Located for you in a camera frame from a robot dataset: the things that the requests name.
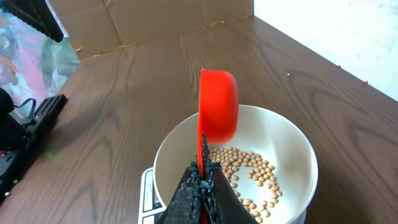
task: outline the kitchen scale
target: kitchen scale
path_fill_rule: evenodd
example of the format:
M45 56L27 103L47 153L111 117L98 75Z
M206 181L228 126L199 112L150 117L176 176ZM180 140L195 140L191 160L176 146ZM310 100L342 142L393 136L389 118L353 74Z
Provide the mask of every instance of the kitchen scale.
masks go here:
M138 224L155 224L166 208L160 203L154 185L154 168L144 171L141 177ZM292 224L305 224L306 212Z

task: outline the wood grain tabletop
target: wood grain tabletop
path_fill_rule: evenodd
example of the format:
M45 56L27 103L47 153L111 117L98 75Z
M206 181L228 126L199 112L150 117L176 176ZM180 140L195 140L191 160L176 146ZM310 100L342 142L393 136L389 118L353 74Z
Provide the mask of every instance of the wood grain tabletop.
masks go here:
M255 17L82 61L0 223L137 223L141 174L197 111L202 67L229 71L241 104L275 111L309 138L319 181L308 224L396 223L398 102Z

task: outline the black device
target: black device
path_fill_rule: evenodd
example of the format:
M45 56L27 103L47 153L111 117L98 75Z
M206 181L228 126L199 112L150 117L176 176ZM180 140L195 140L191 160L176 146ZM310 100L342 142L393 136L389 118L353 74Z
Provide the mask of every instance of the black device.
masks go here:
M67 103L65 95L44 99L27 118L19 123L9 114L14 103L6 91L0 88L0 203L10 195L10 190L24 175L32 161L40 152L40 144L51 131L58 115Z
M0 0L0 8L57 42L63 39L62 25L46 0Z

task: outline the black cable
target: black cable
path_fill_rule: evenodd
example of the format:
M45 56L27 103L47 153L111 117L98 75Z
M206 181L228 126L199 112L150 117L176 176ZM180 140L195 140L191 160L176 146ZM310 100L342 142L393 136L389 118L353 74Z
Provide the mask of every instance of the black cable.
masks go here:
M29 99L25 100L20 106L14 105L14 107L21 108L21 107L25 106L25 104L27 104L29 101L32 101L32 109L30 109L28 118L33 118L33 114L35 113L35 108L36 108L36 100L35 99L29 98Z

